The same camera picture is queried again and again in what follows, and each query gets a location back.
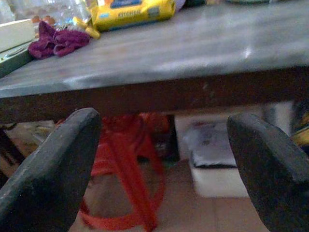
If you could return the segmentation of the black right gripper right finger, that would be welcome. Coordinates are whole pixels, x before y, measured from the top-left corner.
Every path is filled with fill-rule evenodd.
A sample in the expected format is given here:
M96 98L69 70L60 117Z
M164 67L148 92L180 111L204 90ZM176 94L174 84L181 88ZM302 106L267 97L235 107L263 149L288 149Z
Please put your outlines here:
M309 230L309 157L280 128L240 113L227 120L236 165L270 232Z

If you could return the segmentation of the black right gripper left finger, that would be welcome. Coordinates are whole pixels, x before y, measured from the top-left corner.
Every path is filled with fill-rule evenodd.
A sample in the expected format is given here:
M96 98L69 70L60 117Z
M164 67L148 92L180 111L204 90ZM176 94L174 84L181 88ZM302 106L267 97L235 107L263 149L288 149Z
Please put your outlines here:
M30 154L0 190L3 232L66 232L90 180L101 117L72 113Z

